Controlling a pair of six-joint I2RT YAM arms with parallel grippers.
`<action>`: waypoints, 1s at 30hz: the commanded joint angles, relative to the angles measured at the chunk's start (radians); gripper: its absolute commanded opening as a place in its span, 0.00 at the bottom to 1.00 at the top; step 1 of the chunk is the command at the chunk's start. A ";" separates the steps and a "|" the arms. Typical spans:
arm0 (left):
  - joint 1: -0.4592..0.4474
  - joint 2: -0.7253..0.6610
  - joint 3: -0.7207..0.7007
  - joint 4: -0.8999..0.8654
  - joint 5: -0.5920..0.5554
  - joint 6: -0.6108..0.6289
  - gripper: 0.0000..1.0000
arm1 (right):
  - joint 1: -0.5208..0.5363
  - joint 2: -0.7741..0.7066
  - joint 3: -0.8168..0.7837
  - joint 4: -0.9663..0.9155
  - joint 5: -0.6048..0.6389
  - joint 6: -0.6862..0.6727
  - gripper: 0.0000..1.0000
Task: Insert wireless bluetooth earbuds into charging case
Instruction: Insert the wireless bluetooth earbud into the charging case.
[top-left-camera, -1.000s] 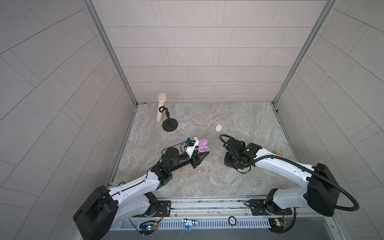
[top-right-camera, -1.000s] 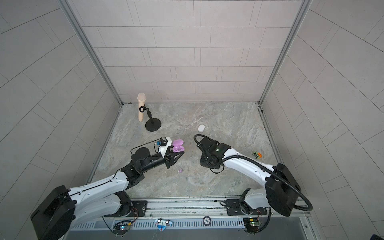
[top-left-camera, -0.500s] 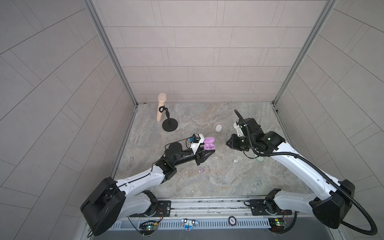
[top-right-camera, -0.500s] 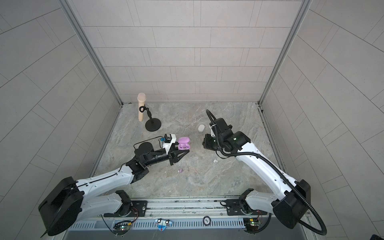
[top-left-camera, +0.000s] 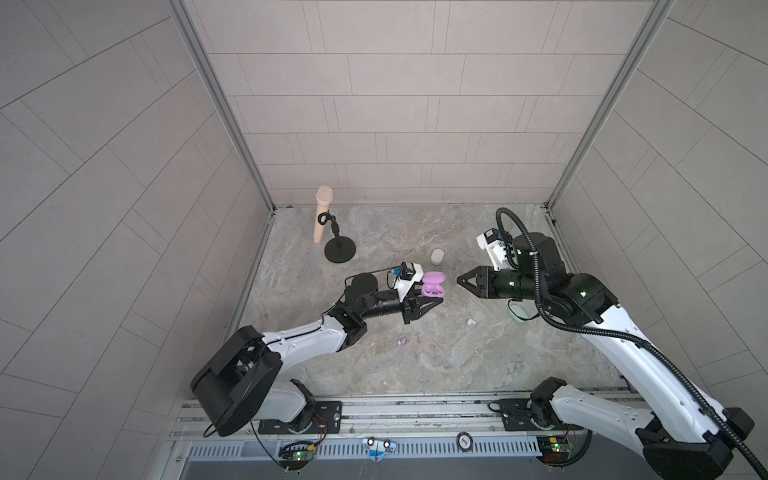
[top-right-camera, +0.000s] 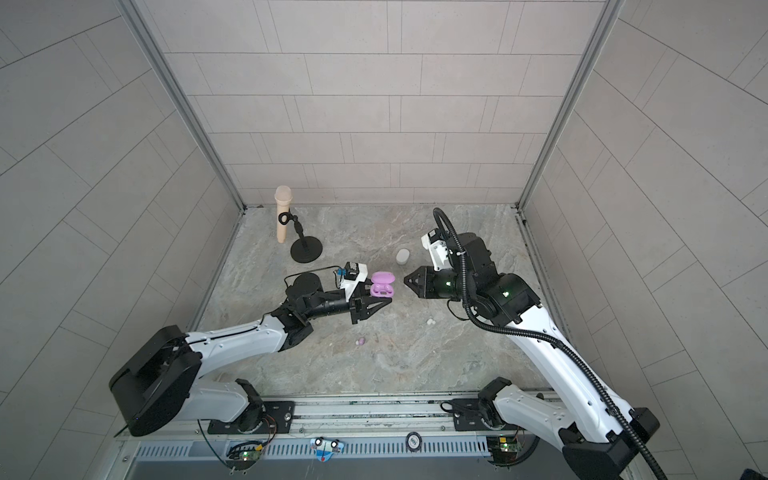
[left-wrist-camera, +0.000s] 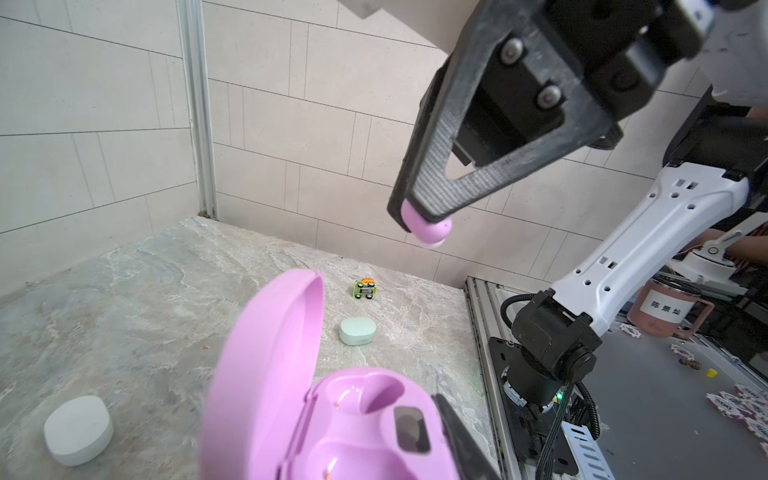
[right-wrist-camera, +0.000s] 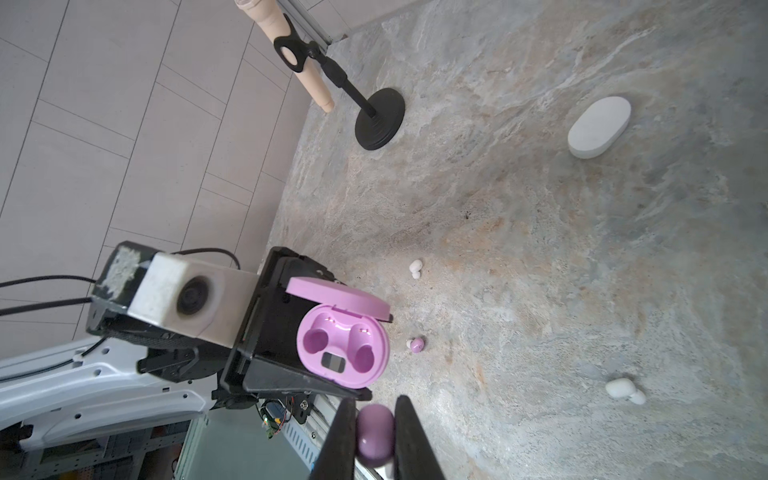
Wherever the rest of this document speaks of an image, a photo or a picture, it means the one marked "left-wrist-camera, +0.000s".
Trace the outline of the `mint green earbud case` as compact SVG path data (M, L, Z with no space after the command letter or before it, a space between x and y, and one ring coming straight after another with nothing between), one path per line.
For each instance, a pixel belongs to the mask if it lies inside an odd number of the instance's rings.
M339 338L347 346L362 346L371 343L377 333L376 323L368 317L350 317L339 325Z

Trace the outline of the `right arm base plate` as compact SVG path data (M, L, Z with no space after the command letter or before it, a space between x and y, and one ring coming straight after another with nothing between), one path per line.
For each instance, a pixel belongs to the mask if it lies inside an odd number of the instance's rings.
M539 453L544 446L546 437L555 418L554 407L538 417L527 407L520 407L509 398L504 386L511 357L518 350L513 343L501 338L490 337L488 341L489 353L492 361L493 377L497 380L497 391L503 405L503 420L501 424L507 428L509 443L514 449L514 459L518 465L531 466L534 469L538 461ZM552 451L553 478L555 475L577 476L579 473L576 461L571 453L567 441L560 431L555 439Z

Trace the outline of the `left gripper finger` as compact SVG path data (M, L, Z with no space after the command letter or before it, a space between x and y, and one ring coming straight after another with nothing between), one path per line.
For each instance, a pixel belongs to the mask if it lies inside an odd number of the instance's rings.
M461 480L500 480L448 400L441 394L432 395L431 398L439 412L458 477Z

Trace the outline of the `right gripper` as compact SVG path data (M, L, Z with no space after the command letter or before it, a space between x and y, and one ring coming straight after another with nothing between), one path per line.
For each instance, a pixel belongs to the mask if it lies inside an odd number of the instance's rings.
M425 93L387 211L427 223L597 140L695 57L708 1L481 1Z

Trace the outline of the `purple earbud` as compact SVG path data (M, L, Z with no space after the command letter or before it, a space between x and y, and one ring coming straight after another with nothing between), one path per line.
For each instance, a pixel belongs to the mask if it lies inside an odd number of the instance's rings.
M430 223L404 200L401 205L401 217L410 232L424 245L432 248L440 246L450 234L453 222L450 217L437 223Z

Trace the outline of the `purple earbud case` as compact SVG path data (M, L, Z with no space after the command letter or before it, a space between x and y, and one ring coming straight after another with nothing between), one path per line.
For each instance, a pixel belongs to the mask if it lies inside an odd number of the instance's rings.
M218 360L200 439L203 479L454 479L439 411L376 367L314 377L322 273L294 269L247 304Z

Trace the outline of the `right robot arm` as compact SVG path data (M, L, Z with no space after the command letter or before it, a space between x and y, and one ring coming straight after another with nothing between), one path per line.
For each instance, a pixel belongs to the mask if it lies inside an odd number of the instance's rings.
M388 212L441 243L455 212L582 147L616 147L619 121L693 58L726 69L717 98L765 105L766 3L479 2L423 97ZM708 119L683 140L637 207L520 312L506 381L515 403L545 407L582 380L629 296L746 202L767 151L727 142L724 127Z

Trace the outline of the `white earbud case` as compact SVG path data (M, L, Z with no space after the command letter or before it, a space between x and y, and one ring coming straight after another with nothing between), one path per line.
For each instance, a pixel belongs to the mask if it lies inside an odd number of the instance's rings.
M96 458L109 445L113 434L114 426L106 404L94 395L65 402L43 425L48 452L56 462L68 467Z

